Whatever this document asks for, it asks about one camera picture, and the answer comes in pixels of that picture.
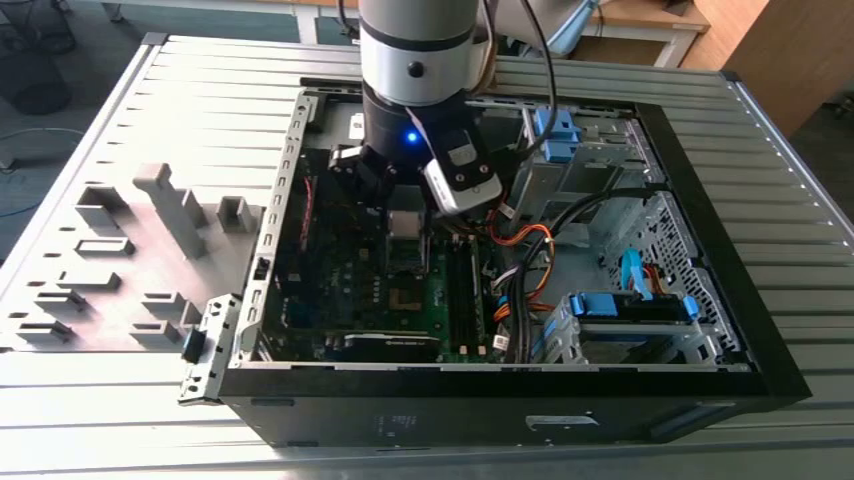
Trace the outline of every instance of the gray aluminum table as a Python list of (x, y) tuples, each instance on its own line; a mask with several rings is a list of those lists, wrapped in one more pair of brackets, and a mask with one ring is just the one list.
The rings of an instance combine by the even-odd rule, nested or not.
[[(95, 339), (82, 349), (103, 349), (97, 340), (115, 339), (120, 351), (0, 355), (0, 472), (82, 472), (86, 478), (97, 473), (116, 478), (120, 472), (143, 471), (144, 478), (152, 478), (153, 470), (205, 468), (213, 471), (199, 478), (240, 470), (239, 478), (255, 479), (279, 478), (269, 470), (284, 468), (297, 469), (293, 475), (324, 476), (301, 470), (323, 467), (333, 470), (335, 478), (850, 478), (850, 222), (739, 83), (710, 72), (591, 63), (559, 62), (556, 71), (562, 94), (664, 107), (804, 372), (811, 399), (783, 411), (738, 417), (659, 446), (276, 451), (228, 408), (176, 405), (183, 364), (173, 352), (128, 341), (121, 322), (129, 319), (89, 327), (72, 322)], [(171, 163), (176, 186), (192, 188), (200, 203), (240, 195), (251, 205), (265, 204), (304, 75), (357, 79), (357, 52), (189, 37), (141, 46), (0, 270), (0, 327), (16, 348), (33, 349), (14, 343), (14, 319), (5, 317), (5, 307), (24, 301), (32, 272), (56, 268), (40, 263), (44, 253), (68, 251), (61, 243), (68, 232), (60, 229), (68, 222), (78, 225), (72, 205), (85, 182), (124, 185), (132, 167), (156, 159)], [(536, 61), (501, 59), (501, 92), (542, 93), (544, 81)], [(125, 262), (145, 261), (144, 250), (145, 245), (140, 257)], [(145, 271), (145, 265), (121, 270), (123, 281), (133, 285)], [(203, 293), (193, 290), (188, 298), (200, 302)], [(196, 478), (189, 472), (183, 475)]]

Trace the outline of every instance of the desk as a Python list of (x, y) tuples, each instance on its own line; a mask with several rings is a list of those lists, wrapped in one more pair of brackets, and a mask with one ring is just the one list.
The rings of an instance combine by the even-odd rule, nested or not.
[[(335, 0), (119, 0), (103, 3), (112, 20), (120, 20), (116, 6), (120, 4), (161, 7), (201, 8), (243, 12), (293, 15), (299, 27), (300, 43), (317, 43), (319, 17), (336, 17)], [(347, 17), (356, 18), (357, 0), (345, 0)], [(602, 7), (604, 26), (599, 28), (599, 14), (594, 14), (583, 35), (630, 40), (663, 42), (664, 47), (655, 59), (656, 67), (678, 67), (694, 38), (708, 29), (708, 22), (691, 6), (684, 16), (662, 10), (664, 0), (614, 0)]]
[[(746, 480), (803, 478), (815, 471), (830, 478), (850, 474), (850, 222), (740, 83), (724, 81), (716, 72), (568, 61), (555, 62), (555, 71), (560, 95), (664, 108), (804, 372), (811, 399), (795, 408), (739, 416), (667, 445), (273, 450), (228, 408), (177, 406), (183, 365), (176, 353), (14, 351), (0, 354), (0, 472), (76, 472), (111, 480), (128, 471), (145, 479), (180, 474), (265, 480), (281, 478), (273, 470), (300, 467), (340, 470), (328, 478), (377, 480), (551, 480), (566, 478), (567, 472), (600, 480), (628, 475), (636, 480)], [(497, 90), (543, 95), (540, 72), (536, 60), (500, 58)], [(5, 310), (16, 292), (32, 295), (34, 290), (26, 290), (36, 278), (25, 271), (44, 264), (41, 274), (54, 275), (61, 267), (44, 263), (50, 260), (44, 253), (61, 253), (58, 260), (74, 256), (74, 242), (60, 228), (73, 224), (78, 235), (92, 235), (73, 211), (74, 193), (86, 182), (125, 182), (133, 162), (157, 159), (173, 165), (176, 187), (267, 204), (271, 181), (263, 173), (281, 158), (303, 75), (357, 80), (356, 49), (177, 36), (140, 48), (0, 269), (0, 329), (13, 323)], [(143, 258), (149, 252), (140, 249), (137, 254)], [(129, 284), (139, 270), (127, 268), (123, 274)], [(111, 330), (121, 333), (128, 328), (121, 321), (133, 320), (116, 320)], [(353, 473), (389, 464), (409, 468)], [(299, 471), (287, 475), (320, 478)]]

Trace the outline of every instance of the black trash bin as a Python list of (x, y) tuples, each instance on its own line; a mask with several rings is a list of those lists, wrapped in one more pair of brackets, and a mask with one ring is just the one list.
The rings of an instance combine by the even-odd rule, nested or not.
[(77, 42), (56, 0), (0, 0), (0, 12), (29, 45), (44, 53), (66, 53)]
[(26, 115), (53, 113), (70, 100), (53, 60), (8, 28), (0, 28), (0, 97)]

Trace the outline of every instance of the blue latch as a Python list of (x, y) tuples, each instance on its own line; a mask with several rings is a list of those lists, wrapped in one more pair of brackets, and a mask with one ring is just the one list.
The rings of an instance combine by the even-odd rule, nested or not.
[[(548, 123), (548, 108), (539, 107), (536, 109), (536, 133), (543, 132)], [(572, 123), (572, 116), (566, 108), (558, 110), (555, 126), (551, 130), (551, 136), (543, 143), (546, 148), (546, 161), (548, 163), (568, 163), (575, 157), (575, 151), (580, 143), (582, 129)]]
[(699, 320), (699, 305), (696, 304), (696, 299), (688, 295), (682, 299), (682, 305), (684, 305), (684, 311), (691, 320)]
[(570, 297), (572, 314), (590, 315), (595, 317), (615, 317), (616, 302), (610, 293), (579, 293)]
[(634, 248), (627, 248), (623, 253), (623, 269), (620, 272), (619, 285), (623, 290), (628, 290), (628, 279), (632, 279), (634, 289), (638, 291), (644, 300), (652, 300), (652, 293), (646, 288), (643, 281), (643, 260), (640, 260), (640, 252)]

